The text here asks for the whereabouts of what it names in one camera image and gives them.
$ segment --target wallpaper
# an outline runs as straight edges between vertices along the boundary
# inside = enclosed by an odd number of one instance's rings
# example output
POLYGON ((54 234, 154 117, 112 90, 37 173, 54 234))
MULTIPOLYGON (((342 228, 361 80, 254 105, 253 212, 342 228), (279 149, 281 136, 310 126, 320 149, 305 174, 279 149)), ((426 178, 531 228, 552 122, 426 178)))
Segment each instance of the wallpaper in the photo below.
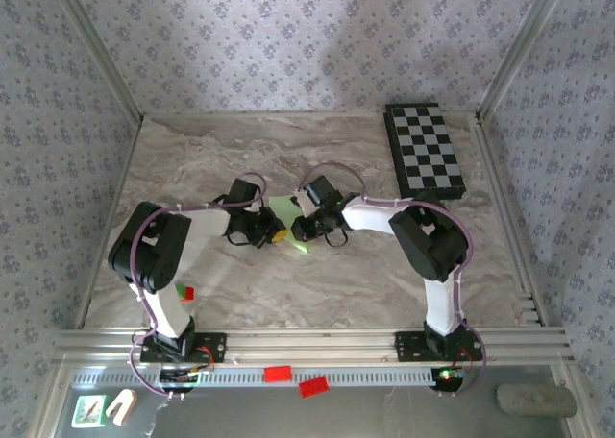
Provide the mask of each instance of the wallpaper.
POLYGON ((554 323, 615 436, 615 0, 560 0, 489 132, 554 323))
POLYGON ((133 129, 57 0, 1 0, 0 436, 74 324, 133 129))
POLYGON ((83 0, 140 108, 474 110, 533 0, 83 0))

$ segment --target black and white checkerboard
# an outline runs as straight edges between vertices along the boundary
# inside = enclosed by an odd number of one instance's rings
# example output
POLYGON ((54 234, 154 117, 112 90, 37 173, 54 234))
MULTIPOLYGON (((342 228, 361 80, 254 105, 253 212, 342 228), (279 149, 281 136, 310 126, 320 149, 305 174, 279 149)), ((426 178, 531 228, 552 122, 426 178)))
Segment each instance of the black and white checkerboard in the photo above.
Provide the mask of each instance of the black and white checkerboard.
POLYGON ((384 122, 403 198, 461 198, 465 184, 437 104, 387 105, 384 122))

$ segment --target gray marble table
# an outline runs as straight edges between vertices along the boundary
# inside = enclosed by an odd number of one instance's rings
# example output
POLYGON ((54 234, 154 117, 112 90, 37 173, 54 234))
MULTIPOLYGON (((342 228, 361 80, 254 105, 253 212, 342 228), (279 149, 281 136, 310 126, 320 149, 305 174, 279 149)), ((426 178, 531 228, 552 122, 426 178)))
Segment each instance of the gray marble table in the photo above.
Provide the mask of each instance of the gray marble table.
MULTIPOLYGON (((468 191, 448 203, 471 230, 476 255, 462 282, 463 308, 477 326, 516 326, 521 308, 510 258, 481 172, 467 117, 446 117, 468 191)), ((196 205, 226 193, 239 173, 269 182, 269 196, 292 192, 310 166, 336 160, 367 182, 373 197, 399 190, 380 116, 217 116, 146 119, 114 214, 108 249, 144 200, 196 205)), ((342 192, 352 176, 324 169, 342 192)), ((201 328, 416 327, 425 318, 425 290, 393 236, 355 232, 330 248, 320 239, 305 255, 286 241, 257 250, 224 238, 186 244, 177 281, 196 288, 187 304, 201 328)), ((86 318, 88 328, 146 323, 128 286, 104 263, 86 318)))

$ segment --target purple cable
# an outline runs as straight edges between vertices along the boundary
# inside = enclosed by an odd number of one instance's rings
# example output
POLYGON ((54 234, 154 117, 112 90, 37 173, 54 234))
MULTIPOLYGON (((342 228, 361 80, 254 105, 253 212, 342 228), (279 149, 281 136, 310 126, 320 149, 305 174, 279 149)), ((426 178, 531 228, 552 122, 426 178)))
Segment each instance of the purple cable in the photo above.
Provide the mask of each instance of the purple cable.
POLYGON ((457 318, 457 321, 459 322, 459 324, 462 325, 467 330, 471 331, 475 335, 477 340, 479 341, 480 353, 482 354, 482 364, 480 367, 479 375, 470 384, 470 386, 464 388, 460 392, 451 394, 451 396, 456 396, 456 395, 474 390, 477 387, 477 385, 479 385, 479 382, 482 380, 482 377, 484 376, 484 371, 487 366, 487 352, 484 347, 484 341, 482 340, 482 337, 480 337, 480 334, 474 328, 468 325, 465 321, 463 321, 463 318, 461 317, 461 305, 459 303, 459 279, 461 277, 461 272, 463 272, 463 270, 465 270, 465 268, 470 264, 470 261, 472 260, 472 257, 474 255, 474 241, 472 240, 472 234, 470 233, 468 228, 463 224, 463 222, 461 222, 461 219, 459 219, 456 215, 449 212, 444 207, 433 205, 431 203, 426 203, 424 201, 415 201, 415 200, 383 201, 383 200, 373 200, 373 199, 368 198, 365 195, 365 189, 366 189, 365 180, 360 176, 360 174, 357 171, 355 171, 355 169, 341 162, 325 161, 325 162, 321 162, 320 164, 313 166, 311 169, 309 169, 306 172, 306 174, 301 179, 301 182, 299 183, 299 187, 297 188, 297 191, 303 189, 308 176, 312 172, 314 172, 314 170, 322 166, 338 167, 354 175, 361 184, 360 198, 367 205, 381 206, 381 207, 417 206, 417 207, 422 207, 425 209, 433 210, 451 219, 459 227, 459 229, 463 232, 463 235, 465 236, 466 241, 468 242, 468 251, 467 251, 467 254, 466 254, 466 257, 463 263, 459 265, 453 272, 453 306, 455 308, 455 317, 457 318))
POLYGON ((131 270, 131 278, 133 280, 133 284, 136 287, 136 294, 138 295, 138 299, 143 302, 143 306, 145 307, 147 316, 150 318, 151 328, 145 334, 139 336, 135 340, 133 345, 131 346, 131 349, 128 355, 128 364, 130 364, 131 369, 133 370, 133 373, 135 374, 136 378, 138 378, 139 381, 143 384, 143 386, 147 388, 150 392, 155 393, 156 395, 167 397, 169 394, 162 390, 159 390, 154 385, 149 383, 145 379, 145 377, 143 377, 141 373, 138 371, 135 365, 135 361, 133 360, 136 347, 139 344, 142 344, 143 341, 147 337, 154 335, 156 333, 156 328, 158 327, 158 320, 156 319, 156 315, 154 314, 152 307, 145 300, 145 294, 143 292, 143 284, 141 283, 138 276, 136 275, 136 248, 138 246, 138 243, 141 240, 141 237, 143 237, 143 234, 145 233, 145 229, 147 229, 147 227, 154 221, 154 219, 156 219, 156 217, 158 217, 164 212, 195 212, 195 211, 206 210, 206 209, 217 209, 221 207, 246 207, 246 206, 251 206, 253 203, 257 201, 260 201, 264 197, 265 192, 267 191, 267 180, 261 174, 258 174, 256 172, 244 172, 243 174, 240 174, 239 176, 237 176, 237 178, 239 179, 244 176, 258 177, 262 181, 262 188, 260 190, 260 193, 254 200, 246 201, 243 203, 226 203, 226 204, 224 203, 223 204, 205 203, 202 206, 189 207, 185 209, 179 209, 179 208, 169 209, 169 208, 162 207, 152 212, 152 214, 150 214, 149 217, 147 217, 143 221, 143 223, 141 224, 141 226, 138 228, 138 230, 135 233, 135 238, 133 239, 133 244, 131 245, 130 261, 129 261, 130 270, 131 270))

